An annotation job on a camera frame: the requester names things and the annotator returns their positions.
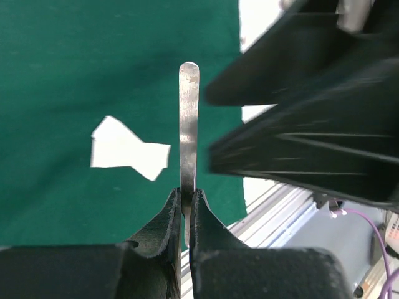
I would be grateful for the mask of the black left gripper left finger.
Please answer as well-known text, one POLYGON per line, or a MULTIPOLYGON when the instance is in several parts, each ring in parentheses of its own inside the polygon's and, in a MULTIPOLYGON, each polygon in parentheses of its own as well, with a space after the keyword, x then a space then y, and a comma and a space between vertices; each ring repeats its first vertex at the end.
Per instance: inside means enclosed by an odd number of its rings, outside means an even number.
POLYGON ((116 244, 1 248, 1 298, 179 298, 181 196, 116 244))

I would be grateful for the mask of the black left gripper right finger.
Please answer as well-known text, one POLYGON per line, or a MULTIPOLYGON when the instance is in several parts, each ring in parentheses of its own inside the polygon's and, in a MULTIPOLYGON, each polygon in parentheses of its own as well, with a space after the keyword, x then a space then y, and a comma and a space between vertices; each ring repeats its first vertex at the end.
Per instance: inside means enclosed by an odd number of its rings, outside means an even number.
POLYGON ((195 298, 351 298, 339 261, 324 249, 253 249, 193 196, 190 269, 195 298))

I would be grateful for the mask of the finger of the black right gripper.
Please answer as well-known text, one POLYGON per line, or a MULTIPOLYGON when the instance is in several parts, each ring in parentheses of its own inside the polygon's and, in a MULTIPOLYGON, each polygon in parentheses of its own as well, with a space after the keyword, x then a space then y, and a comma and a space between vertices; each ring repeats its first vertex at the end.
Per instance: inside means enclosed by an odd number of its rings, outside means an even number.
POLYGON ((358 37, 332 13, 286 14, 205 89, 212 105, 271 103, 338 65, 358 37))
POLYGON ((215 142, 209 168, 397 207, 398 60, 280 103, 215 142))

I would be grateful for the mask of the steel tweezers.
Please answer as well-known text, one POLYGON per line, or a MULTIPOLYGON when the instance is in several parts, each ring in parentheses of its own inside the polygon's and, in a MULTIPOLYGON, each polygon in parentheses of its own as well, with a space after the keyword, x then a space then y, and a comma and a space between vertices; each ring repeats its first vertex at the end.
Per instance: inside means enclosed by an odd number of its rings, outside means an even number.
POLYGON ((191 202, 196 190, 200 70, 196 63, 179 67, 179 159, 181 211, 185 218, 185 245, 190 245, 191 202))

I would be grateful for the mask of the white bow-shaped gauze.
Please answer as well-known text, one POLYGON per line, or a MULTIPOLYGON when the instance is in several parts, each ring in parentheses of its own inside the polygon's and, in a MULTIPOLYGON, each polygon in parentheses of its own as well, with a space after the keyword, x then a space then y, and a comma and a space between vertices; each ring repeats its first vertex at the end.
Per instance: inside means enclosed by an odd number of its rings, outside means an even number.
POLYGON ((171 146, 146 143, 120 120, 106 116, 92 132, 90 167, 134 169, 155 181, 168 167, 171 146))

